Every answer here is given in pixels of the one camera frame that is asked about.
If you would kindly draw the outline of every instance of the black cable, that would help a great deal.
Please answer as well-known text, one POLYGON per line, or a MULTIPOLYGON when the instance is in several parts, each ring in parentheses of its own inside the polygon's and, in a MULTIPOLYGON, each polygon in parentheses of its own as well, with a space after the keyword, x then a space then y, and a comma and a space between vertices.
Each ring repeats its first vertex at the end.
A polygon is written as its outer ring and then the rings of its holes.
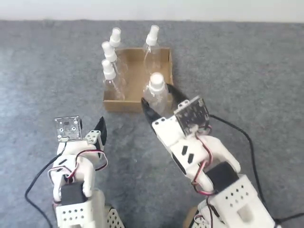
MULTIPOLYGON (((255 179, 256 179, 256 184, 257 184, 257 189, 258 189, 258 192, 260 194, 260 198, 266 208, 266 210, 268 211, 268 208, 267 208, 267 205, 266 205, 266 201, 265 201, 265 198, 264 198, 264 195, 262 193, 262 188, 261 188, 261 184, 260 184, 260 180, 258 178, 258 174, 257 174, 257 166, 256 166, 256 158, 255 158, 255 150, 254 150, 254 147, 253 147, 253 143, 252 143, 252 140, 251 138, 249 137, 249 135, 241 128, 235 126, 233 123, 230 123, 226 120, 223 120, 222 118, 219 118, 217 117, 216 115, 209 115, 211 118, 214 118, 218 121, 221 121, 223 122, 224 124, 227 124, 229 125, 230 127, 238 130, 239 132, 241 132, 243 135, 245 135, 245 137, 248 139, 249 141, 249 146, 250 146, 250 155, 251 155, 251 161, 252 161, 252 167, 253 167, 253 173, 255 175, 255 179)), ((289 217, 286 217, 286 218, 274 218, 274 221, 276 224, 282 224, 283 222, 287 222, 289 220, 292 220, 292 219, 295 219, 295 218, 299 218, 299 217, 302 217, 304 216, 304 213, 298 213, 298 214, 295 214, 295 215, 291 215, 289 217)))
POLYGON ((25 191, 25 194, 24 194, 24 198, 25 198, 25 200, 30 204, 30 205, 32 205, 34 208, 36 208, 38 211, 39 211, 39 213, 46 219, 46 221, 47 221, 47 223, 48 223, 48 226, 50 227, 50 228, 52 228, 53 226, 52 226, 52 223, 51 223, 51 221, 49 220, 49 218, 47 217, 47 215, 33 202, 33 201, 31 201, 30 199, 29 199, 29 197, 28 197, 28 193, 31 191, 31 189, 32 189, 32 187, 34 186, 34 184, 36 183, 36 181, 37 181, 37 179, 39 178, 39 176, 44 172, 44 170, 46 170, 47 169, 47 167, 50 165, 50 164, 52 164, 57 158, 59 158, 61 155, 62 155, 62 153, 65 151, 65 149, 66 149, 66 146, 67 146, 67 144, 66 144, 66 142, 65 142, 65 146, 64 146, 64 148, 62 149, 62 152, 60 153, 60 154, 58 154, 56 157, 54 157, 53 159, 51 159, 49 162, 48 162, 48 164, 46 164, 40 171, 39 171, 39 173, 34 177, 34 179, 33 179, 33 181, 31 182, 31 184, 29 185, 29 187, 28 187, 28 189, 25 191))
POLYGON ((283 222, 287 222, 289 220, 292 220, 292 219, 295 219, 295 218, 299 218, 299 217, 302 217, 304 216, 304 212, 302 213, 298 213, 298 214, 295 214, 295 215, 291 215, 291 216, 288 216, 286 218, 275 218, 274 221, 277 223, 277 224, 282 224, 283 222))

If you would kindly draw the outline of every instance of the red wire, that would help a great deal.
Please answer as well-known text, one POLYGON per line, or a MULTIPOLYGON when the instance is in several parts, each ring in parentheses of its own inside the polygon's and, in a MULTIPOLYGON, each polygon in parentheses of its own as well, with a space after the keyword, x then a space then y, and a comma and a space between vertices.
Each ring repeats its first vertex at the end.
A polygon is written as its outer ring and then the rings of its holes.
POLYGON ((203 161, 201 161, 201 162, 199 163, 199 169, 198 169, 198 171, 196 172, 196 174, 195 174, 195 176, 194 176, 194 179, 193 179, 193 181, 192 181, 192 185, 193 185, 193 187, 194 187, 194 190, 195 190, 197 193, 199 193, 199 194, 201 194, 201 195, 204 195, 204 196, 210 196, 210 195, 213 195, 213 192, 206 192, 206 191, 199 190, 199 189, 197 188, 197 185, 198 185, 199 183, 197 183, 196 180, 197 180, 197 178, 198 178, 200 172, 201 172, 205 167, 208 167, 209 165, 212 164, 213 155, 212 155, 212 153, 211 153, 211 150, 210 150, 210 149, 203 143, 203 141, 197 136, 197 133, 195 133, 195 137, 196 137, 197 140, 199 140, 199 141, 201 142, 202 146, 203 146, 204 149, 207 151, 207 153, 208 153, 208 155, 209 155, 209 160, 208 160, 208 161, 207 161, 207 160, 203 160, 203 161))
MULTIPOLYGON (((75 166, 77 166, 77 159, 78 159, 79 155, 81 155, 82 153, 86 153, 86 152, 105 153, 105 152, 102 151, 102 150, 84 150, 84 151, 81 151, 81 152, 79 152, 79 153, 76 155, 76 157, 75 157, 75 166)), ((103 166, 101 166, 101 167, 95 169, 95 171, 102 170, 105 166, 107 166, 107 162, 106 162, 103 166)), ((68 177, 69 179, 72 178, 72 177, 75 175, 76 170, 77 170, 77 169, 74 169, 73 172, 69 175, 69 177, 68 177)))

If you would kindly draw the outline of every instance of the circuit board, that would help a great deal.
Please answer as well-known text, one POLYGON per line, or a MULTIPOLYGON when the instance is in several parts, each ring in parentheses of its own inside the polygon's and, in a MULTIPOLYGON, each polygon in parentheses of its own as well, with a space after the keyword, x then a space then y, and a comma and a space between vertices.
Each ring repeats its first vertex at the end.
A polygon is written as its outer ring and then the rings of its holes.
POLYGON ((174 112, 185 136, 194 133, 198 129, 209 124, 209 113, 204 100, 199 96, 190 101, 183 102, 182 107, 174 112))

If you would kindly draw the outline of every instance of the clear plastic bottle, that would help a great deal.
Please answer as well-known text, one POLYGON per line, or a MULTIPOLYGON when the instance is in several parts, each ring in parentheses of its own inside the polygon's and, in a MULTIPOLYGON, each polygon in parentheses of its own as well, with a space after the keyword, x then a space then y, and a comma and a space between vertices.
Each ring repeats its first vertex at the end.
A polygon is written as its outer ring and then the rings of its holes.
POLYGON ((125 86, 122 84, 121 79, 117 77, 112 64, 107 59, 104 59, 101 64, 104 68, 105 91, 109 93, 113 100, 124 100, 125 86))
POLYGON ((160 28, 152 25, 146 42, 143 46, 144 51, 144 67, 147 73, 147 81, 151 74, 159 72, 161 68, 161 49, 157 43, 157 35, 160 28))
POLYGON ((143 97, 152 109, 159 115, 165 116, 168 93, 168 88, 164 82, 163 75, 156 72, 151 75, 150 81, 143 92, 143 97))
POLYGON ((114 48, 110 45, 110 42, 103 42, 101 46, 104 50, 105 58, 112 64, 114 71, 120 78, 121 82, 126 85, 126 74, 128 71, 127 64, 117 57, 114 48))

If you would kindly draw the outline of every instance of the perforated plate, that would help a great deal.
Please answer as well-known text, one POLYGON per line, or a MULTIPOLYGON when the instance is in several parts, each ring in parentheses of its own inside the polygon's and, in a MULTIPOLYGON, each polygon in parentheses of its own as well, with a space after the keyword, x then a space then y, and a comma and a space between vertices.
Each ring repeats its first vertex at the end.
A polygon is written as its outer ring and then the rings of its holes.
POLYGON ((124 225, 120 220, 118 212, 114 208, 109 211, 106 217, 106 222, 109 225, 109 228, 124 228, 124 225))

